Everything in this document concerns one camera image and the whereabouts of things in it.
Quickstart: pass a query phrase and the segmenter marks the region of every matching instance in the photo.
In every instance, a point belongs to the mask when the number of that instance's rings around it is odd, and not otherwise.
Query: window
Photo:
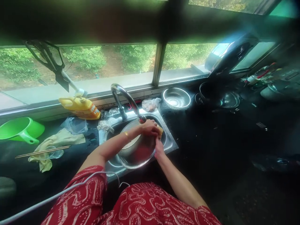
[[[160,82],[208,74],[229,44],[167,44]]]
[[[190,5],[205,6],[235,12],[255,13],[265,0],[189,0]]]
[[[282,0],[270,13],[271,16],[297,18],[299,10],[294,0]]]
[[[150,84],[155,44],[60,47],[64,71],[89,94],[110,90],[112,83],[125,88]],[[59,54],[52,50],[60,64]],[[38,62],[27,48],[0,49],[1,109],[73,96],[57,84],[52,71]]]
[[[269,51],[274,44],[275,42],[258,43],[232,71],[250,68],[260,57]]]

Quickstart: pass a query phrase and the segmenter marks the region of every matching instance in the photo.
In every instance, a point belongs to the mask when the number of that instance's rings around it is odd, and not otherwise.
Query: person
[[[133,184],[121,193],[110,212],[102,215],[103,195],[107,188],[105,173],[92,176],[86,184],[63,194],[42,222],[42,225],[102,225],[102,224],[214,224],[221,225],[193,185],[172,164],[158,138],[154,120],[147,120],[107,140],[84,161],[66,188],[84,182],[126,144],[140,134],[156,137],[155,158],[169,181],[171,196],[154,183]]]

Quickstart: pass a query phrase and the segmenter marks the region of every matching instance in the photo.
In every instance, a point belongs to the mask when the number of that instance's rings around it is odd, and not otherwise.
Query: white cord
[[[55,200],[56,198],[58,198],[59,196],[63,195],[64,193],[66,193],[66,192],[68,192],[68,191],[70,191],[70,190],[72,190],[72,189],[74,189],[74,188],[76,188],[76,187],[78,187],[78,186],[80,186],[80,185],[86,184],[87,181],[88,181],[92,176],[94,176],[95,174],[99,174],[99,173],[113,173],[113,174],[115,174],[115,175],[117,176],[117,178],[118,178],[119,188],[121,187],[121,185],[122,185],[123,183],[124,183],[124,184],[127,184],[128,186],[130,186],[130,185],[129,185],[128,183],[126,183],[126,182],[122,182],[122,183],[120,184],[120,179],[119,179],[118,175],[117,175],[116,173],[114,173],[114,172],[104,172],[104,171],[95,172],[95,173],[93,173],[92,175],[90,175],[84,182],[75,184],[75,185],[73,185],[73,186],[67,188],[66,190],[63,190],[62,192],[60,192],[60,193],[58,193],[58,194],[56,194],[56,195],[54,195],[54,196],[52,196],[52,197],[50,197],[50,198],[48,198],[48,199],[46,199],[46,200],[40,202],[40,203],[38,203],[38,204],[35,204],[35,205],[33,205],[33,206],[31,206],[31,207],[29,207],[29,208],[27,208],[27,209],[25,209],[25,210],[23,210],[23,211],[17,213],[16,215],[13,215],[13,216],[11,216],[11,217],[5,219],[5,220],[0,221],[0,225],[7,225],[7,224],[10,224],[10,223],[14,222],[14,221],[17,220],[18,218],[20,218],[20,217],[22,217],[22,216],[24,216],[24,215],[30,213],[31,211],[33,211],[33,210],[35,210],[35,209],[37,209],[37,208],[39,208],[39,207],[41,207],[41,206],[43,206],[43,205],[45,205],[45,204],[47,204],[47,203],[49,203],[49,202]]]

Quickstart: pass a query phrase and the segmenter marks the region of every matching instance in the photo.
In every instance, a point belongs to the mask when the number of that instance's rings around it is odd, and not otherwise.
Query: faucet
[[[146,120],[147,120],[146,117],[144,115],[140,114],[140,112],[138,110],[138,106],[135,103],[134,99],[131,97],[131,95],[121,85],[113,83],[111,85],[111,90],[112,90],[112,95],[115,98],[116,103],[119,107],[119,111],[120,111],[120,114],[122,116],[123,121],[125,121],[127,119],[127,115],[125,113],[124,107],[121,105],[120,99],[119,99],[118,94],[117,94],[117,90],[127,99],[129,104],[131,105],[133,111],[137,115],[137,119],[138,119],[139,123],[145,123],[146,122]]]

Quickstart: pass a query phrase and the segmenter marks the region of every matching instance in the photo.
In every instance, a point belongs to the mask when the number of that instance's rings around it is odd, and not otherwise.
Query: sink
[[[164,151],[165,153],[169,153],[171,151],[174,151],[175,149],[178,148],[178,145],[176,144],[172,134],[170,133],[168,127],[166,126],[162,116],[160,115],[159,111],[156,109],[153,112],[146,112],[143,109],[139,110],[141,114],[146,116],[147,119],[153,119],[157,124],[163,128],[164,132],[162,134],[161,142],[163,143],[164,146]],[[134,112],[128,112],[127,114],[127,119],[125,121],[122,120],[121,117],[119,118],[113,118],[110,120],[111,126],[114,129],[114,133],[108,133],[108,134],[103,134],[103,131],[99,131],[99,144],[101,145],[104,143],[106,140],[118,135],[123,128],[130,123],[131,121],[137,119],[137,116]],[[105,170],[107,172],[114,172],[116,173],[119,178],[122,177],[123,175],[129,173],[130,169],[126,169],[125,167],[122,166],[120,163],[119,157],[116,155],[112,159],[110,159],[106,164],[105,164]],[[107,173],[107,181],[111,182],[115,180],[117,177],[113,173]]]

